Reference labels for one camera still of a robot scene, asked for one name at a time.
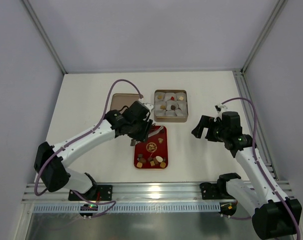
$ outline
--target white wall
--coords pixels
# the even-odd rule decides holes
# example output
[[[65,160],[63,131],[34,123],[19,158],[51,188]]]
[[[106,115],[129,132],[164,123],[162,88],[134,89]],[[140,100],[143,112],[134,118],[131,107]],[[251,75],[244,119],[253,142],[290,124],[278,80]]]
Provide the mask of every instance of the white wall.
[[[0,240],[18,223],[63,75],[18,0],[0,1]]]
[[[277,0],[30,0],[71,72],[241,68]]]
[[[247,80],[277,173],[289,180],[303,219],[303,0],[288,1]]]

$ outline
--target brown box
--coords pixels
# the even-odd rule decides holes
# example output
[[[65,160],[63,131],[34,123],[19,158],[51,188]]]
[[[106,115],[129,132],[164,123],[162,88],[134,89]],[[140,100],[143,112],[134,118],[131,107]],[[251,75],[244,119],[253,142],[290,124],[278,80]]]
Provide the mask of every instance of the brown box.
[[[187,97],[187,92],[185,90],[163,90],[159,89],[156,90],[155,93],[185,93],[186,94],[186,102],[187,102],[187,116],[156,116],[155,111],[154,111],[154,120],[159,123],[185,123],[188,118],[188,97]]]

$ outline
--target yellow sticker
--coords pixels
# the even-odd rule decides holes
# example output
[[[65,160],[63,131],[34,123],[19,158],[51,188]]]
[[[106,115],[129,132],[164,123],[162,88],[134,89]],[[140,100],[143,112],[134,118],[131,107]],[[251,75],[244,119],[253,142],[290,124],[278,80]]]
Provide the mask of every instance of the yellow sticker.
[[[150,153],[153,153],[157,150],[157,145],[156,143],[154,142],[149,142],[147,145],[146,145],[146,150]]]

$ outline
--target ventilation grille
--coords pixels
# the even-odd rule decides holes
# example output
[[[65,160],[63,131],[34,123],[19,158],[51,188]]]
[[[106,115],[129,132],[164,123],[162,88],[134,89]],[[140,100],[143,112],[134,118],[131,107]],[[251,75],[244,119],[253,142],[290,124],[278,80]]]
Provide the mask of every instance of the ventilation grille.
[[[33,210],[35,214],[58,214],[58,213],[88,213],[81,211],[81,203],[43,203],[36,204]],[[108,205],[98,206],[97,212],[106,210]],[[117,203],[110,211],[116,213],[200,213],[220,212],[219,202],[178,202],[178,203]]]

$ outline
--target white table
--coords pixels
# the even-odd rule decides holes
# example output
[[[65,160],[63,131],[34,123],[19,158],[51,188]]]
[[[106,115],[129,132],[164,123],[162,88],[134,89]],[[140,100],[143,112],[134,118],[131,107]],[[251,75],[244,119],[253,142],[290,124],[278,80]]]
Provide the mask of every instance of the white table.
[[[162,170],[135,168],[131,140],[128,136],[120,136],[81,156],[70,166],[71,169],[87,172],[97,182],[105,183],[205,182],[216,181],[220,174],[233,172],[248,180],[223,143],[196,139],[191,134],[201,115],[214,117],[217,115],[216,104],[239,97],[231,71],[67,74],[48,131],[49,144],[69,139],[96,124],[102,115],[108,90],[117,79],[132,81],[144,95],[145,102],[150,103],[153,103],[157,89],[187,91],[187,122],[163,123],[168,130],[168,167]],[[113,93],[136,92],[128,83],[120,82]],[[242,103],[233,101],[228,107],[239,113],[243,132],[250,133]]]

